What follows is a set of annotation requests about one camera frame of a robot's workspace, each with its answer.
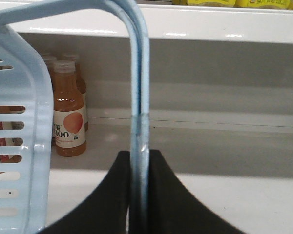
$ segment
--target white shelf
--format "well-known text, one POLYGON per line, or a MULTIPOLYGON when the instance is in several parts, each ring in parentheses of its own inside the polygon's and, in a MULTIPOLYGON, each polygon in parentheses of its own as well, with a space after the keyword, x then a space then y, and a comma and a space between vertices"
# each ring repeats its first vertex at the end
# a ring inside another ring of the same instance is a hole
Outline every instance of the white shelf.
MULTIPOLYGON (((103 179, 129 126, 90 125, 84 154, 53 149, 47 224, 77 206, 103 179)), ((206 206, 249 234, 293 234, 293 134, 151 128, 159 149, 206 206)))
MULTIPOLYGON (((28 4, 0 0, 0 9, 28 4)), ((293 43, 293 11, 139 5, 154 39, 293 43)), ((13 24, 18 32, 127 37, 123 23, 110 13, 83 10, 13 24)))

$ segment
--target white bottle cap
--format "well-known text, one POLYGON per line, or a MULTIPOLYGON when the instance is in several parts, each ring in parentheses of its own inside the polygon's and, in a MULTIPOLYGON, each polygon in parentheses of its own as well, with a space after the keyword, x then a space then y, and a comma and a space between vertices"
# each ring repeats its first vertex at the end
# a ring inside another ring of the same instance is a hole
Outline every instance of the white bottle cap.
POLYGON ((62 54, 62 59, 79 63, 79 54, 66 52, 62 54))
POLYGON ((74 61, 58 60, 53 62, 53 70, 56 73, 72 73, 76 70, 74 61))
POLYGON ((53 63, 57 60, 55 56, 42 56, 42 59, 47 68, 53 68, 53 63))

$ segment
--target bottle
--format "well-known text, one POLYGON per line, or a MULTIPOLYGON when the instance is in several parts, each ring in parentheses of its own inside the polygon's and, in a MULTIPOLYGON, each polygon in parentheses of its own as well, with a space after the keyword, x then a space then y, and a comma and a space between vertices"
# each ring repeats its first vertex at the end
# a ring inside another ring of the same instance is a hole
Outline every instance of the bottle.
MULTIPOLYGON (((7 114, 10 113, 8 106, 0 106, 0 113, 7 114)), ((0 122, 0 130, 10 130, 12 129, 11 122, 0 122)), ((0 138, 0 146, 14 146, 12 138, 0 138)), ((20 155, 0 155, 0 163, 12 163, 19 162, 21 160, 20 155)))
MULTIPOLYGON (((42 59, 47 66, 47 69, 49 71, 49 75, 51 78, 51 83, 52 83, 52 90, 54 92, 55 90, 55 82, 54 82, 54 71, 53 71, 53 63, 57 60, 55 56, 42 56, 42 59)), ((56 145, 55 143, 55 132, 54 132, 54 127, 52 127, 52 139, 51 139, 51 145, 54 146, 56 145)))
POLYGON ((53 66, 56 151, 61 156, 77 156, 86 150, 86 140, 84 99, 76 86, 75 63, 59 60, 53 66))
POLYGON ((87 106, 86 106, 86 92, 87 92, 87 86, 86 82, 82 78, 81 74, 81 69, 80 69, 80 63, 79 63, 79 55, 75 53, 63 53, 62 54, 62 59, 64 60, 69 60, 69 61, 74 61, 75 62, 75 67, 76 67, 76 84, 77 84, 77 89, 81 92, 84 98, 84 128, 87 131, 89 126, 88 126, 88 115, 87 115, 87 106))

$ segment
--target bottle label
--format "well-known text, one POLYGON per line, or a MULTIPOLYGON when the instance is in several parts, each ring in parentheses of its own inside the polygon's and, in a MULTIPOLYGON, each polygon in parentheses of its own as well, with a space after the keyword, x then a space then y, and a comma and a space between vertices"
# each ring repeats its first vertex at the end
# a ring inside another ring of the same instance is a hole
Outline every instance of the bottle label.
POLYGON ((55 142, 62 148, 73 148, 85 142, 84 108, 75 111, 54 111, 55 142))
MULTIPOLYGON (((11 122, 0 122, 0 130, 10 130, 12 129, 11 122)), ((0 138, 0 146, 13 146, 13 141, 11 138, 0 138)), ((0 163, 8 161, 14 155, 0 155, 0 163)))
POLYGON ((88 123, 87 106, 86 106, 86 93, 83 94, 83 98, 84 98, 84 123, 85 124, 88 123))

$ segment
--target orange juice bottle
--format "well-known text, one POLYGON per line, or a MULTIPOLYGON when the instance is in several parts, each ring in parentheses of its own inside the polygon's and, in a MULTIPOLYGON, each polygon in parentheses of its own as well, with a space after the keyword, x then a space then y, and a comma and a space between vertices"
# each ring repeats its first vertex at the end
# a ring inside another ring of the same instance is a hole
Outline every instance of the orange juice bottle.
POLYGON ((76 86, 75 63, 59 60, 53 63, 53 68, 56 151, 61 156, 77 156, 86 150, 86 140, 84 99, 76 86))
MULTIPOLYGON (((57 60, 57 58, 55 56, 42 56, 42 59, 45 63, 45 65, 47 66, 47 69, 49 71, 49 75, 51 78, 51 83, 52 83, 52 90, 54 92, 55 90, 55 82, 54 82, 54 71, 53 71, 53 63, 57 60)), ((52 140, 51 140, 51 145, 56 145, 55 143, 55 132, 54 132, 54 128, 52 128, 52 140)))
POLYGON ((81 69, 80 69, 80 63, 79 63, 79 55, 75 53, 63 53, 62 59, 74 61, 75 67, 76 67, 76 84, 77 89, 81 92, 84 98, 84 128, 87 131, 88 130, 88 116, 87 116, 87 107, 86 107, 86 92, 87 92, 87 86, 86 82, 82 78, 81 69))

